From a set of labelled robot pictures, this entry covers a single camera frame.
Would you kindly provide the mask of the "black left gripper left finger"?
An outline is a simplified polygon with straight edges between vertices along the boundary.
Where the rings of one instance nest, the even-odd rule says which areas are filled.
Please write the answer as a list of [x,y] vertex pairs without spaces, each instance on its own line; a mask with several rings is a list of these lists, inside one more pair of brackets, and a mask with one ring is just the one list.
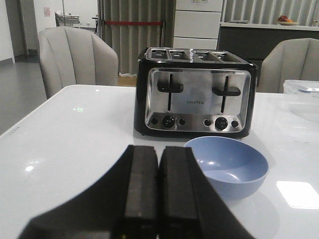
[[155,239],[158,159],[153,147],[129,145],[92,186],[34,217],[21,239]]

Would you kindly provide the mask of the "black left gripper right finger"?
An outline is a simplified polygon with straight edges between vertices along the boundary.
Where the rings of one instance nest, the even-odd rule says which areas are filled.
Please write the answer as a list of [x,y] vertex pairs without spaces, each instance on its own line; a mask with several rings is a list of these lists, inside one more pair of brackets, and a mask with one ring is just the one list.
[[191,148],[165,148],[159,196],[161,239],[252,238],[210,185]]

